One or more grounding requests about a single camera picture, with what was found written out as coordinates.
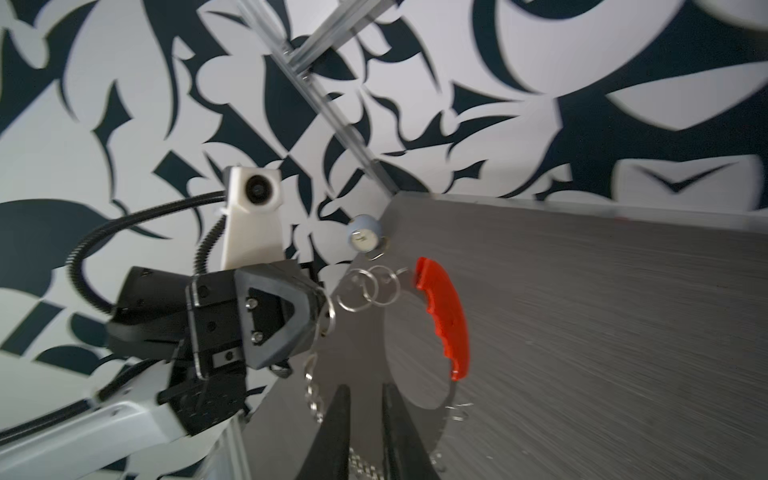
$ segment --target camera lens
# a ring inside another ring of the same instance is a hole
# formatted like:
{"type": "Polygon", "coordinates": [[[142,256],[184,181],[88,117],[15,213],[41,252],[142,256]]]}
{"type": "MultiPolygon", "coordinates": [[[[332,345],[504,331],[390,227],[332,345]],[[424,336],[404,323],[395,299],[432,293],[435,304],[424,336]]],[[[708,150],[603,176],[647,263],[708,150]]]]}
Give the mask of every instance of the camera lens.
{"type": "Polygon", "coordinates": [[[272,197],[272,184],[261,175],[253,175],[245,184],[245,194],[251,203],[265,204],[272,197]]]}

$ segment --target gray tabletop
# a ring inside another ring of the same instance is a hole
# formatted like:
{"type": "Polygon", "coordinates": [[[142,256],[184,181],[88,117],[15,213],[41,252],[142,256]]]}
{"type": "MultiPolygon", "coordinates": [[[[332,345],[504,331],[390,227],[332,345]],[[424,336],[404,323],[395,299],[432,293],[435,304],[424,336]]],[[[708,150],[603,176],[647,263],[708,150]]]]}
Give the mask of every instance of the gray tabletop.
{"type": "MultiPolygon", "coordinates": [[[[411,195],[382,224],[382,261],[437,260],[465,307],[456,400],[474,405],[438,432],[443,478],[768,477],[768,237],[411,195]]],[[[355,404],[381,381],[427,409],[448,391],[422,305],[379,315],[340,317],[320,347],[358,442],[379,434],[355,404]]],[[[302,388],[279,381],[246,428],[254,478],[298,472],[317,429],[302,388]]]]}

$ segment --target abstract pattern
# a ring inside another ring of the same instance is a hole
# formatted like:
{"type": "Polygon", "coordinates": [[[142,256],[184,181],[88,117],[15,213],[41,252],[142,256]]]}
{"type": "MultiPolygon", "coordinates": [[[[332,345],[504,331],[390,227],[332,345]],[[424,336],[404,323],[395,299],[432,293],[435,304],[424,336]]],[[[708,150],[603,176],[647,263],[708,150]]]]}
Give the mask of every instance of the abstract pattern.
{"type": "MultiPolygon", "coordinates": [[[[294,46],[338,5],[268,3],[294,46]]],[[[311,78],[400,188],[768,211],[764,1],[397,3],[311,78]]],[[[63,273],[101,223],[219,190],[228,166],[279,169],[286,256],[333,286],[353,257],[346,223],[387,203],[231,0],[0,0],[0,158],[0,360],[53,366],[62,385],[133,361],[105,349],[106,318],[63,273]]],[[[119,233],[87,275],[113,299],[130,266],[190,273],[217,215],[119,233]]],[[[251,377],[257,406],[274,378],[251,377]]],[[[214,434],[160,449],[165,470],[145,452],[98,475],[184,476],[214,434]]]]}

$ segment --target metal bracket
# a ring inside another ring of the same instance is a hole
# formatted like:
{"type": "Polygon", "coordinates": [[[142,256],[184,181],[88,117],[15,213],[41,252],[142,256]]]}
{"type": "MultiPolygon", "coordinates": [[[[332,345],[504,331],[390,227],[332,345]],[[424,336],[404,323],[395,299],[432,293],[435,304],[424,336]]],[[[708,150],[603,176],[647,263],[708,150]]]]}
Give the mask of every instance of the metal bracket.
{"type": "Polygon", "coordinates": [[[333,102],[326,100],[325,92],[312,82],[312,78],[303,67],[303,65],[309,67],[331,45],[345,35],[349,35],[355,23],[381,4],[382,0],[348,0],[342,3],[328,20],[311,34],[302,48],[294,51],[290,43],[280,34],[280,30],[271,22],[269,7],[263,0],[238,0],[243,18],[272,52],[272,58],[280,70],[312,109],[328,121],[336,132],[336,138],[357,159],[366,175],[375,181],[389,197],[392,197],[399,190],[395,182],[365,145],[360,133],[349,124],[333,102]]]}

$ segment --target patterned wall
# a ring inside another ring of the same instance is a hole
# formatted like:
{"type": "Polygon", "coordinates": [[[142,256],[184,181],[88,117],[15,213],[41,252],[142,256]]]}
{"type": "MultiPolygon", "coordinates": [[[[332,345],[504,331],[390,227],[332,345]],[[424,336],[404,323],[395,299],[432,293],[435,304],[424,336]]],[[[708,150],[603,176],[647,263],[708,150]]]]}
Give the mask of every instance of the patterned wall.
{"type": "MultiPolygon", "coordinates": [[[[295,46],[337,5],[269,3],[295,46]]],[[[220,190],[230,165],[280,169],[286,255],[332,286],[353,257],[349,218],[386,206],[230,0],[0,0],[0,28],[0,381],[20,385],[0,427],[126,362],[62,271],[100,223],[220,190]]],[[[406,190],[768,207],[764,0],[404,0],[312,79],[406,190]]],[[[119,233],[87,275],[113,299],[130,266],[190,273],[216,218],[202,207],[119,233]]],[[[272,383],[249,378],[253,405],[272,383]]],[[[95,475],[154,480],[209,437],[95,475]]]]}

